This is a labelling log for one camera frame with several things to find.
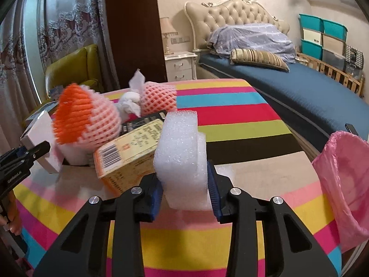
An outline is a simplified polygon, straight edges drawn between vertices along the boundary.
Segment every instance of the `human hand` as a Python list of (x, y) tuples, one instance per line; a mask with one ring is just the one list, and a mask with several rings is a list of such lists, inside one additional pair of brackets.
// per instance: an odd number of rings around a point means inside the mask
[(5, 226), (6, 224), (9, 224), (10, 231), (15, 235), (20, 235), (22, 232), (22, 220), (19, 215), (17, 200), (13, 191), (9, 192), (8, 199), (9, 207), (8, 209), (6, 209), (6, 212), (8, 214), (10, 222), (8, 222), (4, 217), (0, 215), (0, 226)]

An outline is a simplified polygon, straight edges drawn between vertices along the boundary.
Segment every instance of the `pink plastic bag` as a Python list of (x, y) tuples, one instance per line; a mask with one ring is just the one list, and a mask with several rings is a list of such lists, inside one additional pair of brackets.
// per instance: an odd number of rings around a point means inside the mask
[(341, 250), (346, 252), (369, 238), (369, 144), (337, 131), (312, 165), (333, 209)]

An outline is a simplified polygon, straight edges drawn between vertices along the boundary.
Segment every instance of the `curtain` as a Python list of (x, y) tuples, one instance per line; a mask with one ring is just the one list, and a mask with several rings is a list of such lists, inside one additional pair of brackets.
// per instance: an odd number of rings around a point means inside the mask
[(36, 108), (24, 47), (25, 0), (16, 0), (0, 25), (0, 155), (20, 145), (22, 122)]
[(39, 0), (38, 43), (44, 72), (71, 52), (97, 44), (104, 89), (119, 89), (103, 0)]

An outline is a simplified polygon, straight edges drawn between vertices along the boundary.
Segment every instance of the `wooden crib fence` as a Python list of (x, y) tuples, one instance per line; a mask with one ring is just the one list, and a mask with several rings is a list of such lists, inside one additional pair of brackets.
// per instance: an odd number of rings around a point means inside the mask
[(336, 80), (343, 86), (347, 87), (349, 90), (353, 91), (359, 97), (362, 96), (364, 78), (361, 78), (360, 81), (356, 80), (352, 76), (338, 70), (337, 68), (319, 60), (309, 55), (305, 55), (303, 53), (297, 53), (299, 58), (304, 59), (305, 61), (301, 61), (301, 64), (304, 64), (313, 70), (317, 70), (320, 73)]

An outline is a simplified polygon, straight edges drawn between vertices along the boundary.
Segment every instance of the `tufted headboard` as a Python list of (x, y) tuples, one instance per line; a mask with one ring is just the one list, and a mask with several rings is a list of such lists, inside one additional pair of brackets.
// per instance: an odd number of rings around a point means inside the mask
[(191, 22), (194, 52), (207, 50), (210, 33), (225, 25), (270, 23), (286, 35), (290, 30), (287, 22), (272, 17), (256, 0), (222, 0), (201, 5), (186, 2), (184, 12)]

